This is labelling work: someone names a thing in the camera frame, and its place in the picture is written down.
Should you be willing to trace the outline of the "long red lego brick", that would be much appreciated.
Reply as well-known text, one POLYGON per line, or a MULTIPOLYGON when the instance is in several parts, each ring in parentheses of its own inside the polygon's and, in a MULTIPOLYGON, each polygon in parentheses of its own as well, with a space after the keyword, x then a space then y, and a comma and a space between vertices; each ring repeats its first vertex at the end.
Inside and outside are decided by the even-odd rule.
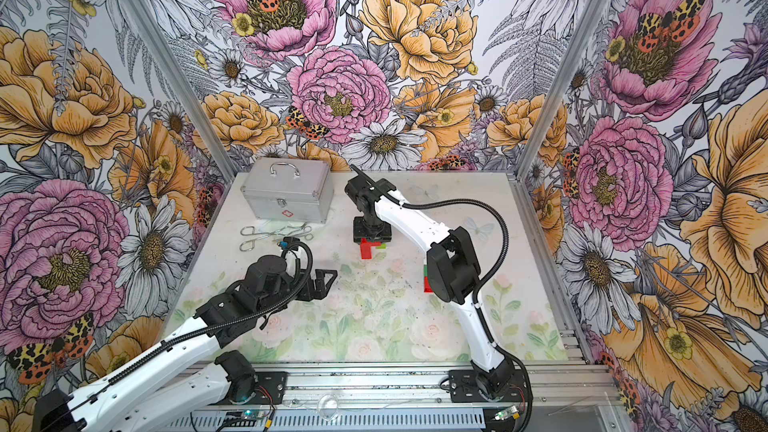
POLYGON ((360 244, 359 244, 360 252, 361 252, 361 249, 364 248, 364 247, 368 247, 371 250, 372 249, 378 249, 378 247, 381 244, 385 244, 385 243, 382 243, 382 242, 371 242, 371 241, 368 241, 366 239, 362 239, 360 244))

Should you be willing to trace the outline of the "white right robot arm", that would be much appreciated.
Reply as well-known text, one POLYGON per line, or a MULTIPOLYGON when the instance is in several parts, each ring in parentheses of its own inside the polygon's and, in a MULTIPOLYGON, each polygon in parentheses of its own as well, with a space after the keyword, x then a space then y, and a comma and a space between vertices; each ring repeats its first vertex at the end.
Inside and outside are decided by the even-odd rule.
POLYGON ((491 400, 501 396, 514 376, 515 362, 493 335, 481 290, 498 272, 509 250, 509 230, 504 219, 489 204, 476 199, 410 203, 388 180, 374 180, 357 167, 352 170, 355 176, 347 182, 344 192, 361 213, 354 219, 353 228, 371 241, 396 229, 424 252, 428 285, 438 299, 452 306, 459 319, 469 344, 478 389, 491 400), (465 228, 450 228, 425 214, 430 209, 455 205, 479 207, 500 226, 501 250, 486 274, 481 273, 472 238, 465 228))

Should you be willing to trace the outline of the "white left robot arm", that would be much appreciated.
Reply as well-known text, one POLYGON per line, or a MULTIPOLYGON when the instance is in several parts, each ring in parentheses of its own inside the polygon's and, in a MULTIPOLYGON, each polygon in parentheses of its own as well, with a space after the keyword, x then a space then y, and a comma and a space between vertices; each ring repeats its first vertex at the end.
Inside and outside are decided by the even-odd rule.
POLYGON ((38 399, 35 431, 139 431, 208 404, 273 398, 250 362, 226 348, 295 301, 327 297, 338 277, 317 269, 310 247, 284 238, 245 276, 201 305, 160 342, 107 376, 71 392, 38 399))

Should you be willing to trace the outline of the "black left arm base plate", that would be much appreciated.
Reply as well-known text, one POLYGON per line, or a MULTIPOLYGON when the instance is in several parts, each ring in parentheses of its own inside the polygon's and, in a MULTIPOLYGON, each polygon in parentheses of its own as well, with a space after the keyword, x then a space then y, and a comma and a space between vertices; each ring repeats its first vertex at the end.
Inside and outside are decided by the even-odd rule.
POLYGON ((251 372, 235 378, 227 400, 237 405, 279 405, 283 402, 286 372, 251 372))

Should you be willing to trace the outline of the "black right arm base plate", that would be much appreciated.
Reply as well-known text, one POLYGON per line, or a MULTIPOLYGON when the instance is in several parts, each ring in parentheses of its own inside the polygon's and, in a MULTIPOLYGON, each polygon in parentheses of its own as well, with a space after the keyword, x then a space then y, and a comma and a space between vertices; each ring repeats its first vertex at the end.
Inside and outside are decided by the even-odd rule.
POLYGON ((448 371, 444 384, 452 403, 531 402, 530 386, 521 371, 511 375, 493 371, 489 373, 475 369, 452 369, 448 371))

